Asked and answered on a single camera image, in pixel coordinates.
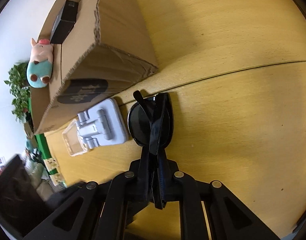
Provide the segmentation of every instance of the potted plant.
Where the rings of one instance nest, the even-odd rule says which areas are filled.
[[[15,98],[12,100],[12,105],[15,109],[12,110],[12,114],[16,116],[16,120],[22,120],[25,113],[28,111],[30,87],[26,78],[26,69],[28,62],[22,62],[14,65],[10,69],[9,80],[5,80],[4,83],[10,86],[10,94]]]

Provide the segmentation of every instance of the table surface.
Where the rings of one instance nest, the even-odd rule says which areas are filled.
[[[306,209],[306,21],[292,0],[137,0],[159,72],[116,95],[167,91],[174,135],[166,149],[197,180],[222,181],[279,237]],[[68,184],[104,182],[140,157],[133,140],[70,157],[46,133]],[[180,239],[178,203],[152,205],[129,231]]]

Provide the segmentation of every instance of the plush toy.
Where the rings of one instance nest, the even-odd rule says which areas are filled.
[[[29,84],[34,88],[46,87],[50,82],[53,68],[53,45],[49,40],[38,43],[31,39],[31,57],[26,71]]]

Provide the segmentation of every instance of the open cardboard box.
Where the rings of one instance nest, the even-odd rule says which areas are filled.
[[[39,39],[50,38],[66,0],[56,0]],[[157,70],[136,0],[73,0],[77,21],[64,43],[54,45],[49,86],[31,88],[34,133],[55,130],[105,98]]]

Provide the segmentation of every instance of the small black box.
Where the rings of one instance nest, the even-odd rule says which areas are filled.
[[[69,35],[76,22],[77,8],[78,2],[66,0],[53,24],[50,37],[52,44],[62,44]]]

